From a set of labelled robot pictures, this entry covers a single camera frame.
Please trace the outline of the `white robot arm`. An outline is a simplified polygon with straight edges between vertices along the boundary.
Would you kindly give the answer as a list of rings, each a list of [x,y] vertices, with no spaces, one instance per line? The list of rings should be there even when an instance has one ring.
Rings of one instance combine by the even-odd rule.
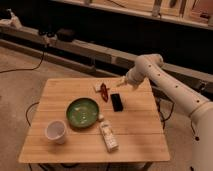
[[[137,89],[148,78],[160,87],[196,126],[199,140],[193,144],[192,168],[194,171],[213,171],[213,101],[167,74],[162,65],[160,54],[140,55],[117,85],[129,84]]]

